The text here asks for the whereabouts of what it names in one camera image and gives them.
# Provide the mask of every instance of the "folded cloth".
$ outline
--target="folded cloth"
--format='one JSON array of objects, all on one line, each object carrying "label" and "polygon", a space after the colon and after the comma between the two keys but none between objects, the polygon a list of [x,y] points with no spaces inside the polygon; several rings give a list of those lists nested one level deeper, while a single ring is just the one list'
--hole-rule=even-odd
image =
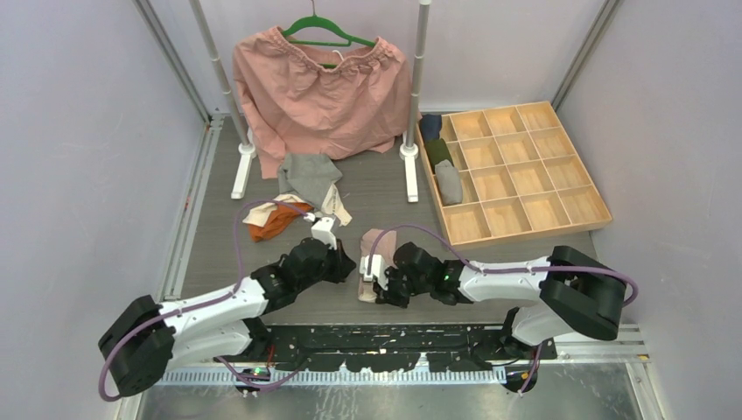
[{"label": "folded cloth", "polygon": [[[289,204],[294,204],[294,205],[296,205],[296,203],[307,204],[306,201],[304,201],[303,199],[299,198],[297,195],[294,195],[294,194],[279,194],[273,200],[282,201],[284,203],[289,203]],[[242,220],[242,222],[248,225],[254,225],[254,226],[258,226],[259,228],[262,228],[263,226],[265,226],[265,222],[268,221],[270,214],[273,213],[277,208],[278,208],[278,204],[273,204],[273,203],[265,203],[265,204],[261,204],[260,206],[253,207],[250,210],[250,213],[248,213],[248,217]]]},{"label": "folded cloth", "polygon": [[444,206],[461,204],[461,201],[464,201],[459,170],[454,168],[451,162],[444,160],[436,165],[436,179]]},{"label": "folded cloth", "polygon": [[343,206],[335,186],[343,174],[327,155],[286,153],[277,174],[279,193],[295,194],[323,214],[334,214],[341,226],[353,219]]},{"label": "folded cloth", "polygon": [[[374,241],[377,237],[379,237],[379,234],[382,232],[380,229],[371,229],[368,232],[366,232],[361,238],[360,238],[360,256],[368,256],[368,253],[371,252],[371,246],[374,245]],[[396,266],[394,265],[394,253],[396,251],[396,231],[391,231],[384,235],[384,237],[381,238],[378,245],[376,245],[376,251],[375,253],[382,256],[384,258],[384,261],[391,265],[392,267]],[[369,302],[371,304],[376,303],[376,293],[374,293],[374,284],[373,283],[364,283],[363,282],[363,276],[360,276],[360,281],[358,282],[358,300],[361,302]]]},{"label": "folded cloth", "polygon": [[430,167],[433,168],[433,173],[436,173],[436,165],[444,160],[453,162],[451,152],[448,150],[448,146],[445,145],[445,140],[440,137],[435,140],[430,140],[425,144],[425,154],[428,155],[428,160],[430,161]]},{"label": "folded cloth", "polygon": [[[292,194],[281,194],[273,200],[292,204],[305,212],[312,210],[312,205]],[[253,241],[265,241],[278,236],[299,216],[299,212],[286,206],[265,203],[250,210],[248,217],[242,222],[248,225],[248,231]]]},{"label": "folded cloth", "polygon": [[[412,78],[402,51],[377,38],[343,57],[292,44],[273,27],[234,47],[233,75],[253,130],[262,177],[287,152],[342,159],[384,152],[407,129]],[[324,68],[320,63],[336,64]]]},{"label": "folded cloth", "polygon": [[440,115],[425,114],[420,120],[420,135],[424,142],[439,138],[442,128],[443,118]]}]

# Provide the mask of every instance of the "green hanger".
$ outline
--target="green hanger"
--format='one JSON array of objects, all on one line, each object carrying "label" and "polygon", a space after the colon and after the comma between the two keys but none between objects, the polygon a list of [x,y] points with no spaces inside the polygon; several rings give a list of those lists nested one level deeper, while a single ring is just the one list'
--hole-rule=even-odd
[{"label": "green hanger", "polygon": [[[369,41],[367,39],[348,35],[342,29],[340,29],[340,27],[337,26],[332,20],[317,16],[317,13],[314,10],[314,0],[311,0],[311,16],[300,18],[298,21],[294,22],[294,24],[289,29],[281,32],[281,34],[284,38],[286,38],[306,28],[326,29],[329,32],[332,32],[335,35],[345,39],[347,42],[302,41],[298,39],[292,39],[289,42],[291,42],[292,44],[301,44],[305,46],[350,46],[353,42],[364,46],[376,45],[374,41]],[[323,64],[322,66],[326,68],[335,67],[334,64]]]}]

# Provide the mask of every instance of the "cable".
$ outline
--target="cable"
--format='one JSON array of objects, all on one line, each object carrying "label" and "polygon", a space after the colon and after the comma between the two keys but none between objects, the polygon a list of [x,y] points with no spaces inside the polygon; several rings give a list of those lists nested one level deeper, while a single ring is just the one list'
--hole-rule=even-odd
[{"label": "cable", "polygon": [[518,395],[523,397],[523,392],[525,392],[526,388],[531,383],[531,378],[533,378],[533,375],[536,373],[536,370],[538,369],[539,360],[541,359],[541,348],[543,347],[543,343],[539,344],[538,347],[535,348],[535,356],[533,361],[531,361],[531,369],[528,370],[528,378],[526,378],[526,381],[523,383],[520,389],[518,389]]},{"label": "cable", "polygon": [[505,362],[505,363],[500,363],[499,365],[494,365],[494,364],[493,364],[493,365],[492,365],[492,367],[493,367],[493,368],[502,368],[503,366],[510,366],[510,365],[512,365],[513,363],[517,363],[517,362],[519,362],[519,361],[521,361],[521,358],[520,358],[520,357],[519,357],[518,359],[513,359],[513,360],[511,360],[511,361],[508,361],[508,362]]},{"label": "cable", "polygon": [[144,321],[142,324],[131,330],[129,333],[123,336],[123,338],[115,344],[114,348],[111,349],[111,352],[108,354],[108,357],[106,357],[106,361],[103,362],[103,368],[101,369],[101,374],[98,376],[98,394],[101,396],[101,399],[103,401],[106,401],[108,403],[112,403],[114,401],[118,401],[121,399],[121,395],[108,395],[106,393],[106,376],[109,374],[109,370],[111,369],[111,364],[113,363],[114,358],[118,355],[118,352],[121,351],[121,349],[128,343],[131,339],[137,336],[137,334],[141,333],[142,331],[146,330],[150,326],[153,326],[154,324],[163,321],[168,318],[172,318],[176,315],[188,313],[192,311],[196,311],[198,309],[207,308],[212,305],[220,304],[221,302],[224,302],[225,300],[231,298],[242,286],[242,279],[244,278],[244,268],[242,267],[242,250],[240,248],[240,241],[238,240],[237,233],[238,233],[238,227],[240,226],[240,220],[242,218],[242,213],[247,210],[248,208],[251,208],[252,206],[258,205],[258,204],[265,204],[265,203],[273,203],[279,206],[288,207],[295,212],[298,212],[302,216],[306,216],[307,212],[304,210],[292,206],[291,204],[284,203],[282,201],[275,201],[273,199],[256,199],[253,201],[250,201],[249,203],[245,204],[240,208],[240,210],[237,211],[237,214],[234,217],[234,225],[232,230],[232,235],[234,236],[234,250],[237,253],[237,269],[239,272],[239,277],[237,279],[237,283],[234,284],[234,288],[227,294],[216,297],[211,300],[207,300],[206,302],[202,302],[200,304],[192,304],[190,306],[186,306],[180,310],[173,310],[166,313],[163,313],[162,315],[156,316],[155,318],[148,319]]},{"label": "cable", "polygon": [[270,368],[270,364],[273,361],[273,354],[276,352],[276,345],[270,345],[270,351],[268,352],[268,359],[265,361],[265,367]]},{"label": "cable", "polygon": [[270,392],[275,391],[278,387],[283,385],[284,383],[288,382],[293,378],[294,376],[298,375],[299,372],[301,372],[301,367],[298,367],[296,370],[291,372],[290,374],[287,374],[285,377],[279,379],[278,381],[272,382],[272,383],[255,383],[249,380],[247,376],[244,374],[241,374],[240,372],[237,372],[237,369],[229,364],[224,358],[217,357],[217,361],[220,361],[224,363],[224,366],[227,367],[229,372],[232,372],[232,375],[234,375],[235,378],[237,378],[238,381],[244,383],[245,385],[253,388],[260,389],[260,392]]},{"label": "cable", "polygon": [[379,241],[382,239],[384,235],[387,233],[397,230],[398,228],[414,228],[417,230],[422,230],[426,234],[438,239],[439,242],[441,242],[444,246],[448,248],[449,251],[451,251],[452,254],[454,254],[466,267],[468,267],[471,270],[477,271],[479,273],[484,274],[514,274],[514,273],[532,273],[532,272],[545,272],[545,271],[562,271],[562,272],[570,272],[570,273],[590,273],[590,274],[600,274],[603,276],[609,276],[613,277],[616,280],[622,282],[626,286],[631,286],[631,294],[629,297],[624,301],[624,306],[630,305],[637,296],[639,296],[639,286],[636,284],[636,282],[629,276],[625,274],[621,274],[618,271],[613,271],[612,269],[601,269],[599,267],[579,267],[579,266],[560,266],[560,265],[554,265],[554,266],[546,266],[546,267],[531,267],[530,269],[527,267],[513,267],[508,269],[480,269],[479,267],[476,267],[474,264],[470,263],[469,260],[464,258],[456,249],[451,246],[450,243],[444,238],[442,238],[439,234],[433,232],[432,230],[428,229],[425,226],[416,225],[414,223],[403,223],[401,225],[397,225],[395,227],[390,227],[388,229],[384,229],[381,231],[381,233],[376,236],[376,239],[374,240],[373,245],[371,245],[371,250],[368,253],[368,265],[366,267],[366,274],[371,274],[371,262],[374,258],[374,253],[376,251],[376,246],[379,244]]}]

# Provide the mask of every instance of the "clothing pile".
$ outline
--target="clothing pile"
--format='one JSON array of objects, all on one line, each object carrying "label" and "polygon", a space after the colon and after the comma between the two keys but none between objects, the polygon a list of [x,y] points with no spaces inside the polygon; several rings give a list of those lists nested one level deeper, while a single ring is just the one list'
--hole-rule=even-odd
[{"label": "clothing pile", "polygon": [[[278,196],[274,201],[292,204],[302,211],[317,209],[318,217],[334,215],[341,226],[353,218],[343,206],[335,185],[343,174],[327,155],[287,153],[278,167]],[[286,206],[266,203],[250,210],[243,222],[248,225],[255,242],[268,240],[282,233],[299,212]]]}]

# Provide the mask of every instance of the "navy cloth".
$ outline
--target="navy cloth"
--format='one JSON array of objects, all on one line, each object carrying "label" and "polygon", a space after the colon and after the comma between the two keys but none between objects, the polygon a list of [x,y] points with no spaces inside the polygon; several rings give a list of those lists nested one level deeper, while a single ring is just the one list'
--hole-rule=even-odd
[{"label": "navy cloth", "polygon": [[424,142],[439,138],[441,128],[443,128],[443,119],[440,115],[425,114],[420,119],[420,134]]}]

